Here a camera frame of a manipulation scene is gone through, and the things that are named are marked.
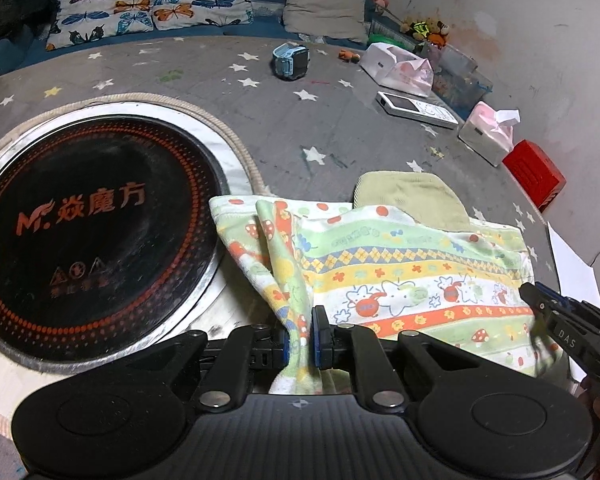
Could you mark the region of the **colourful patterned child shirt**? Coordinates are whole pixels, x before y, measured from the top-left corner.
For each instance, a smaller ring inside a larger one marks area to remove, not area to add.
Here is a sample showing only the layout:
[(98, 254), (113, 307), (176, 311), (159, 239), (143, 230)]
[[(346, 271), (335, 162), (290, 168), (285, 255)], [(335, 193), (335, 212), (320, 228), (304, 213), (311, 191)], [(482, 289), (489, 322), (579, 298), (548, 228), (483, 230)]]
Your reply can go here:
[(350, 204), (261, 195), (210, 200), (219, 238), (289, 337), (274, 394), (346, 390), (343, 372), (313, 363), (310, 321), (323, 307), (332, 324), (381, 339), (420, 330), (533, 376), (564, 359), (520, 285), (531, 281), (532, 249), (521, 232), (470, 218), (457, 196), (426, 174), (369, 172)]

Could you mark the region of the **white paper sheet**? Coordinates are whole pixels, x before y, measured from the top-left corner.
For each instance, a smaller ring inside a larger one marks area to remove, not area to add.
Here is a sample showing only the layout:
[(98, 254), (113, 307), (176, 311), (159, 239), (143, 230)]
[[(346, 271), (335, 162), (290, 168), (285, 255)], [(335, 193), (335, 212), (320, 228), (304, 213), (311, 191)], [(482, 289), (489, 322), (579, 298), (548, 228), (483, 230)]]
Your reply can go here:
[(600, 308), (600, 291), (592, 266), (585, 263), (550, 224), (547, 232), (562, 296)]

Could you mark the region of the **red box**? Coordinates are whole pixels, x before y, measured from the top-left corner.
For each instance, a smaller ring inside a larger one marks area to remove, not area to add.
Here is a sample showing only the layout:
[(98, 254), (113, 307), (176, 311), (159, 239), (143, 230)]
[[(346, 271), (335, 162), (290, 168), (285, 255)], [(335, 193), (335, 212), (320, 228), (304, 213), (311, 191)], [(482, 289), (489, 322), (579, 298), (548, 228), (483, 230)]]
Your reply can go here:
[(542, 148), (528, 140), (518, 142), (503, 164), (539, 211), (544, 211), (567, 183)]

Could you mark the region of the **pink tissue box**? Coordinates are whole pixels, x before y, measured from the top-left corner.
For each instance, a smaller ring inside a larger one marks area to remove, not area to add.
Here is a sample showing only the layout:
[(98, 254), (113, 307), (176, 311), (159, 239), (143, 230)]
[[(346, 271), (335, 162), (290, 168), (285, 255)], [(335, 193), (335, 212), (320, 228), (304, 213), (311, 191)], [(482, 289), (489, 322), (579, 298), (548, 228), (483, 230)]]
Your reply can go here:
[(514, 128), (519, 123), (519, 110), (494, 110), (479, 101), (457, 136), (491, 166), (497, 167), (513, 151)]

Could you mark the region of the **round induction hotplate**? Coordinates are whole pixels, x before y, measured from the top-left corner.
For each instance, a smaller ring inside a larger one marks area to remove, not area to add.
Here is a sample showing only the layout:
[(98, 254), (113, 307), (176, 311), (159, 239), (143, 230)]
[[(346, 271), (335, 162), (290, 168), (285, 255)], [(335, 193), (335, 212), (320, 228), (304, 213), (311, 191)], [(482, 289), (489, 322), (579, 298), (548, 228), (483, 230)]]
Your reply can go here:
[(225, 122), (155, 93), (13, 128), (0, 140), (0, 363), (71, 374), (202, 322), (233, 272), (210, 202), (263, 188)]

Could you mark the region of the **white remote control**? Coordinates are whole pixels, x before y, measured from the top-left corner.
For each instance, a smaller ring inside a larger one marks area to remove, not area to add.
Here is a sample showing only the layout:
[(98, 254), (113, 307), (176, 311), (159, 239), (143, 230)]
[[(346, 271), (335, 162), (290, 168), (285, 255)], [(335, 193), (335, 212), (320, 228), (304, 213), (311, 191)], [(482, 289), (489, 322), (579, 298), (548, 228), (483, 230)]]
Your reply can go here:
[(444, 107), (418, 99), (378, 91), (376, 101), (388, 115), (445, 129), (456, 129), (457, 119)]

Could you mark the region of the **clear plastic storage box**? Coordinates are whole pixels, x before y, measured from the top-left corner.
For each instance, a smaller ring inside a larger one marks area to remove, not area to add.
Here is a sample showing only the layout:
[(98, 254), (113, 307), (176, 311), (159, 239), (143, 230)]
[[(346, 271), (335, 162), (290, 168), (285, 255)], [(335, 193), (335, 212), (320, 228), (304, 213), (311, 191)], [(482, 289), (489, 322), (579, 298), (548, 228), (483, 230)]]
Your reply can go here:
[(463, 119), (492, 92), (493, 84), (478, 71), (477, 62), (450, 44), (423, 44), (420, 55), (434, 70), (432, 91)]

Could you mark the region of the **yellow orange plush toy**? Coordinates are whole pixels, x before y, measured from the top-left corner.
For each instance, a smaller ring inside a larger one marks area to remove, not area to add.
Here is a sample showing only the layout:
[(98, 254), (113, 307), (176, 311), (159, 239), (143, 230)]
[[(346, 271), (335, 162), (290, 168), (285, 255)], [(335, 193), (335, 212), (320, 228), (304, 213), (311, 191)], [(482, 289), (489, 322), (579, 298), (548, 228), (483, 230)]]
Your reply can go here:
[(426, 20), (403, 22), (400, 25), (400, 32), (417, 42), (428, 42), (442, 49), (448, 43), (450, 28), (445, 22), (426, 18)]

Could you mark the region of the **blue kids smartwatch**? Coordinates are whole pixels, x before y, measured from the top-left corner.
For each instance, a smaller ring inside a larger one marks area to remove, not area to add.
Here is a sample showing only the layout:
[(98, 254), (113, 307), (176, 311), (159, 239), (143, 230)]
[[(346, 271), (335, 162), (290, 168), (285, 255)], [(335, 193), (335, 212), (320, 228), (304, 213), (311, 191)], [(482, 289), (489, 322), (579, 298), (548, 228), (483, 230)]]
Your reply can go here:
[(300, 44), (285, 42), (272, 51), (272, 69), (274, 75), (286, 81), (306, 76), (310, 62), (310, 51)]

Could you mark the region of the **small orange toy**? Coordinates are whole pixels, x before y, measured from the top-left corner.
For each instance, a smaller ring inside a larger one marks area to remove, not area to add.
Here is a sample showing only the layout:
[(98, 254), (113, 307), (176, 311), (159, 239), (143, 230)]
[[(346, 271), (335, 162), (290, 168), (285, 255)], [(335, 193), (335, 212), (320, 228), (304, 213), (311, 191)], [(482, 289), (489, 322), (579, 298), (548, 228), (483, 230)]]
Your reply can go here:
[(353, 64), (358, 64), (358, 62), (361, 61), (361, 55), (349, 50), (340, 50), (338, 53), (338, 58), (340, 61)]

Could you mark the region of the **green round toy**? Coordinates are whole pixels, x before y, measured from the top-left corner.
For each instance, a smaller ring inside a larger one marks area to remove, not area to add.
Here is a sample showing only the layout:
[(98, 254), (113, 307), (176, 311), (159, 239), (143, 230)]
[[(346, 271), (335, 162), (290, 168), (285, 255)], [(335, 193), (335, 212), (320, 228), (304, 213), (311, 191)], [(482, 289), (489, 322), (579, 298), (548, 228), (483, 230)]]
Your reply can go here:
[(370, 36), (368, 36), (368, 45), (370, 46), (371, 44), (379, 44), (380, 42), (382, 42), (383, 44), (391, 44), (392, 46), (396, 46), (399, 47), (403, 50), (407, 50), (410, 52), (413, 52), (416, 44), (414, 44), (413, 41), (404, 41), (403, 39), (394, 39), (391, 37), (387, 37), (384, 35), (379, 35), (379, 34), (370, 34)]

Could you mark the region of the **grey plain pillow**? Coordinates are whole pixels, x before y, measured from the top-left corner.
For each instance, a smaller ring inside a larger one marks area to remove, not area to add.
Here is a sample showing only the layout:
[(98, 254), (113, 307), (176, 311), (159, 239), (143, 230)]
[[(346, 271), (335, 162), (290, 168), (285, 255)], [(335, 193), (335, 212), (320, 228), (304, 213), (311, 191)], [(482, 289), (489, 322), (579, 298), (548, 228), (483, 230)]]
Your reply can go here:
[(365, 44), (365, 0), (286, 0), (286, 32)]

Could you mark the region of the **butterfly print pillow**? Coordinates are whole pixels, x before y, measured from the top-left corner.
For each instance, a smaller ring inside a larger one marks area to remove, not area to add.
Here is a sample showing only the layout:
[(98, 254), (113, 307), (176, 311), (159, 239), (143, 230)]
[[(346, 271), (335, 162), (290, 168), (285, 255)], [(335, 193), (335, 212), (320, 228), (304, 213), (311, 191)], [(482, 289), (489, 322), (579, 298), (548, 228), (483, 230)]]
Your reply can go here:
[(107, 37), (252, 21), (251, 0), (58, 0), (46, 49), (83, 46)]

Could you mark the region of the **blue sofa bench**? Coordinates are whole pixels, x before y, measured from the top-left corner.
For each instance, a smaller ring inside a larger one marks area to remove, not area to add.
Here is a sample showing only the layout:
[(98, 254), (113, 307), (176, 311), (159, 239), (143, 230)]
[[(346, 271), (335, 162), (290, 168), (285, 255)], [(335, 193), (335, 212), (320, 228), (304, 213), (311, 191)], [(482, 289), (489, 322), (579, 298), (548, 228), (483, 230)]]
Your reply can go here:
[[(12, 0), (36, 19), (17, 20), (14, 39), (0, 39), (0, 75), (46, 61), (65, 50), (169, 36), (251, 36), (294, 39), (304, 33), (286, 12), (289, 0)], [(313, 23), (310, 36), (362, 47), (374, 0), (320, 0), (314, 11), (336, 23)]]

